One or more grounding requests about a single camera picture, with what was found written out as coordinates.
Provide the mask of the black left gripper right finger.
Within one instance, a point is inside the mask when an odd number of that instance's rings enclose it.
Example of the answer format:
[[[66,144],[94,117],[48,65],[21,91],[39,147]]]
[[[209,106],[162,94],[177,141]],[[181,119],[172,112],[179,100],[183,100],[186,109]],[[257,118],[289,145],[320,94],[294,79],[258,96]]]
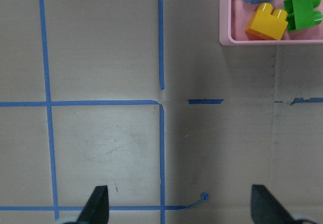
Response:
[[[251,218],[254,223],[295,223],[295,219],[265,185],[251,187]]]

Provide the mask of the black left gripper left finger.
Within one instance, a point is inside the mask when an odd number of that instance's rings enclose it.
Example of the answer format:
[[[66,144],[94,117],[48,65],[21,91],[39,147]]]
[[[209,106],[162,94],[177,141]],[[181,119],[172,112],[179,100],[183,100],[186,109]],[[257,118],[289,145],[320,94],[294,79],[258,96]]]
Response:
[[[96,186],[75,223],[107,224],[109,214],[108,187]]]

